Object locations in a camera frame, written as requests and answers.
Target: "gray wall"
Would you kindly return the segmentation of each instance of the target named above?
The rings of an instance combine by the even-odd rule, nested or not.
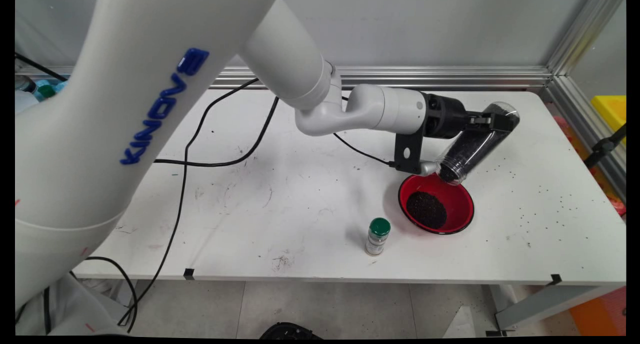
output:
[[[327,59],[364,66],[544,65],[585,2],[285,1]],[[16,50],[45,65],[73,65],[94,4],[15,0]]]
[[[569,73],[590,100],[627,94],[627,0]]]

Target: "blue label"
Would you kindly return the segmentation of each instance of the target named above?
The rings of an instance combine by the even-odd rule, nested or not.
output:
[[[195,75],[208,55],[209,53],[205,50],[189,48],[178,63],[176,71],[187,76]],[[148,118],[142,121],[144,129],[133,135],[134,141],[128,144],[130,148],[127,147],[125,149],[124,158],[120,160],[122,164],[140,162],[140,157],[145,153],[147,146],[151,144],[151,140],[154,138],[151,133],[162,126],[162,119],[165,119],[178,103],[172,96],[187,89],[187,84],[178,76],[178,73],[171,74],[171,81],[175,84],[175,87],[160,92],[160,97],[151,105],[149,112],[146,114]]]

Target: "gray floor tile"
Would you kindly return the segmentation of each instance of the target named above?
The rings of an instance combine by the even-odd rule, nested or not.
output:
[[[415,338],[409,286],[247,282],[238,338],[292,322],[324,339]]]
[[[471,308],[476,337],[496,330],[496,308],[487,286],[412,284],[410,289],[418,338],[442,338],[460,306]]]
[[[141,293],[149,281],[138,281]],[[131,335],[235,338],[244,282],[156,281],[142,299]]]
[[[553,317],[548,317],[544,321],[530,324],[523,328],[518,328],[513,332],[509,332],[508,337],[575,337],[580,336],[580,332],[576,328],[574,318],[569,311],[561,312]]]

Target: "orange object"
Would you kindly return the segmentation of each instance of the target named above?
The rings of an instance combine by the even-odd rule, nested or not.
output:
[[[627,288],[615,290],[569,310],[584,337],[627,335]]]

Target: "green bottle cap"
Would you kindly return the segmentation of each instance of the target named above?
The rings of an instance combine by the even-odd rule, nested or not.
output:
[[[391,231],[391,224],[389,223],[389,221],[387,221],[387,219],[375,218],[373,221],[371,221],[371,224],[368,226],[368,228],[371,230],[371,233],[374,233],[378,237],[384,237]]]
[[[53,87],[48,84],[39,87],[38,92],[40,92],[44,98],[53,97],[56,94],[56,92],[53,90]]]

